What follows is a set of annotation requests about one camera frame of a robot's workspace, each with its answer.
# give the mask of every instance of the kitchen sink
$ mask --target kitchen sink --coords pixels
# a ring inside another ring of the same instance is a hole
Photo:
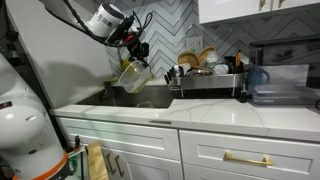
[[[76,104],[136,108],[168,108],[173,101],[167,86],[145,86],[139,93],[127,93],[121,86],[111,87],[111,95],[100,91]]]

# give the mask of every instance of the marble countertop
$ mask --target marble countertop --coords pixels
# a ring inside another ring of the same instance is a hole
[[[320,142],[320,114],[304,107],[255,107],[234,99],[174,99],[168,109],[67,105],[60,117]]]

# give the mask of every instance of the faucet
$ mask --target faucet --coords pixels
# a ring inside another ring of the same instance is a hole
[[[103,86],[104,86],[104,94],[101,96],[101,98],[107,99],[109,97],[113,97],[116,94],[116,92],[111,86],[111,82],[104,82]]]

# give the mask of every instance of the outlet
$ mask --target outlet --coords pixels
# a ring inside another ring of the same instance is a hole
[[[186,39],[186,50],[199,53],[203,49],[203,37],[193,37]]]

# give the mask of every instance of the herringbone tile backsplash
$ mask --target herringbone tile backsplash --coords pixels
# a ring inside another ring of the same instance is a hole
[[[236,23],[213,26],[199,25],[197,0],[107,0],[126,14],[132,9],[144,21],[148,12],[153,20],[146,29],[145,42],[150,44],[148,62],[157,78],[177,63],[186,50],[186,38],[203,36],[204,47],[214,46],[220,56],[234,55],[239,49],[249,55],[253,41],[320,34],[320,8],[285,15],[257,17]],[[114,75],[120,75],[117,49],[107,48]],[[123,59],[128,51],[120,50]]]

